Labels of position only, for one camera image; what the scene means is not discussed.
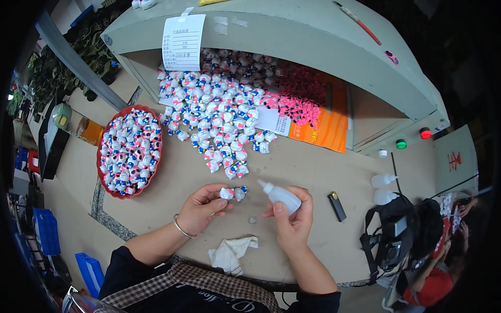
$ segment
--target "printed form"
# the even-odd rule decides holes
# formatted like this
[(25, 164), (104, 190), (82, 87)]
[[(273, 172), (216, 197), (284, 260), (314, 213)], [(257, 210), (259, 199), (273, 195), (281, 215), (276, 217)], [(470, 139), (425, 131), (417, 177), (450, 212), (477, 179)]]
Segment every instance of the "printed form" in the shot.
[(180, 17), (165, 20), (162, 59), (166, 71), (200, 71), (204, 21), (205, 14), (187, 15), (186, 11)]

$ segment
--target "silver bangle bracelet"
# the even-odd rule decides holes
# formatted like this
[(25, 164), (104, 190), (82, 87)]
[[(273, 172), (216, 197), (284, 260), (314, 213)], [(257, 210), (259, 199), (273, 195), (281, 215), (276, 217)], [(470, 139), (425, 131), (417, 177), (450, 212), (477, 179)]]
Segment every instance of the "silver bangle bracelet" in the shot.
[(179, 231), (185, 235), (186, 237), (188, 238), (191, 238), (191, 239), (194, 239), (196, 238), (196, 235), (195, 236), (190, 236), (188, 235), (187, 233), (184, 232), (184, 230), (181, 229), (181, 227), (179, 227), (179, 224), (177, 224), (177, 221), (176, 221), (176, 218), (179, 216), (179, 214), (174, 214), (174, 225), (176, 225), (177, 229), (179, 229)]

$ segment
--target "black lighter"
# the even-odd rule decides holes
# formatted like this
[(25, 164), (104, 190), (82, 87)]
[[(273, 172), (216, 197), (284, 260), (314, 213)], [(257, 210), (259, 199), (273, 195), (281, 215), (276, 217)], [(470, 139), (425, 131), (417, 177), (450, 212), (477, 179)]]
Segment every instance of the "black lighter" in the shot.
[(334, 212), (336, 212), (336, 216), (338, 217), (338, 220), (342, 222), (346, 218), (346, 214), (343, 210), (343, 206), (341, 205), (341, 202), (339, 201), (338, 194), (333, 191), (327, 196), (331, 202), (332, 208), (334, 209)]

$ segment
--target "small white bottle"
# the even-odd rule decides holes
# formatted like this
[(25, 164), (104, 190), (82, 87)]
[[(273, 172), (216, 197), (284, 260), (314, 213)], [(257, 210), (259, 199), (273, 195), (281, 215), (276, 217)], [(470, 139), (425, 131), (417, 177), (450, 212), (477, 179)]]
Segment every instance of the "small white bottle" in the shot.
[(272, 183), (267, 183), (260, 179), (258, 180), (258, 184), (263, 188), (263, 191), (268, 195), (272, 203), (277, 201), (283, 202), (289, 215), (294, 213), (301, 206), (301, 200), (287, 189), (275, 186)]
[(371, 184), (372, 187), (379, 187), (379, 186), (384, 186), (388, 185), (395, 179), (397, 179), (398, 176), (391, 175), (391, 174), (381, 174), (381, 175), (375, 175), (371, 178)]
[(400, 195), (389, 191), (388, 189), (378, 189), (374, 192), (374, 204), (385, 205), (390, 203), (393, 199), (398, 198)]

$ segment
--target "orange booklet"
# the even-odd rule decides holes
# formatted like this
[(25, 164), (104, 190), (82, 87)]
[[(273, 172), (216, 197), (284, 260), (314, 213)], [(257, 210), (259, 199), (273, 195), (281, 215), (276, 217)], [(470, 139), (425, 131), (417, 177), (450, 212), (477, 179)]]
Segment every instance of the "orange booklet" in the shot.
[(325, 107), (320, 107), (318, 130), (309, 124), (298, 126), (289, 117), (280, 117), (278, 110), (269, 110), (265, 106), (258, 107), (256, 128), (268, 129), (278, 135), (345, 153), (348, 128), (347, 86), (341, 79), (325, 73), (321, 73), (321, 78), (332, 90), (332, 101)]

